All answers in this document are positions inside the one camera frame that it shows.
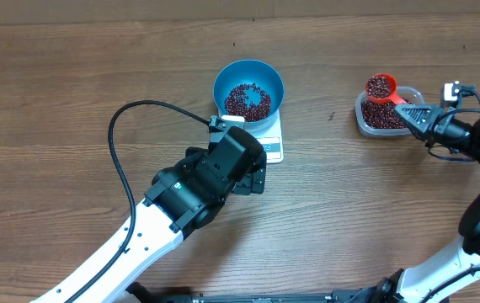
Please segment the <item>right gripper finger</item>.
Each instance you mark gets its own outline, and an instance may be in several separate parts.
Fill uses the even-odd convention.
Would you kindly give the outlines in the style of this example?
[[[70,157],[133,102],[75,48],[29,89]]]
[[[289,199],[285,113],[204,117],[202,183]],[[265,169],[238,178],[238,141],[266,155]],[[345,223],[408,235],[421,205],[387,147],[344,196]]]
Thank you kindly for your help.
[[[444,110],[437,105],[399,104],[394,109],[403,122],[434,122]]]
[[[427,141],[431,137],[431,122],[427,119],[405,119],[404,124],[420,141]]]

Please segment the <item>red measuring scoop blue handle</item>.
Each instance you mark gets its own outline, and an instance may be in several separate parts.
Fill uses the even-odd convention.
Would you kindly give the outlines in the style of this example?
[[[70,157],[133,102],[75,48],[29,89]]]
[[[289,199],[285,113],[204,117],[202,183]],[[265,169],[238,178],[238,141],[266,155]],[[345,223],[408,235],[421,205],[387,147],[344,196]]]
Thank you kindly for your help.
[[[397,81],[393,75],[379,73],[370,77],[365,84],[365,92],[369,101],[375,104],[406,104],[397,94]]]

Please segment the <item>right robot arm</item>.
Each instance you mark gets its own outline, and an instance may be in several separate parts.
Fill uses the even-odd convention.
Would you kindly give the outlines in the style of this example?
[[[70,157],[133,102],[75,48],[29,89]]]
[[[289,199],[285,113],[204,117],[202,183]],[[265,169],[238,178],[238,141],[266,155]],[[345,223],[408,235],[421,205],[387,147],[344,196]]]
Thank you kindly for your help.
[[[399,104],[396,115],[427,146],[455,149],[480,163],[480,118],[469,125],[457,111],[436,105]],[[458,236],[427,261],[399,270],[377,287],[374,301],[442,302],[480,280],[480,194],[464,212]]]

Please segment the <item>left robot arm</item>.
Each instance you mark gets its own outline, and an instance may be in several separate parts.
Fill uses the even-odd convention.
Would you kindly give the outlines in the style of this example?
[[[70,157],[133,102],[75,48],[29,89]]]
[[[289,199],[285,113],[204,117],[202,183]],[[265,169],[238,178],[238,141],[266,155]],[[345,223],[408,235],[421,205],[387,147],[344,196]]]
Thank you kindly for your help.
[[[240,187],[251,184],[266,164],[263,146],[233,126],[208,148],[189,147],[184,159],[159,171],[135,208],[135,216],[40,302],[114,302],[148,267],[174,250],[193,231],[209,224]]]

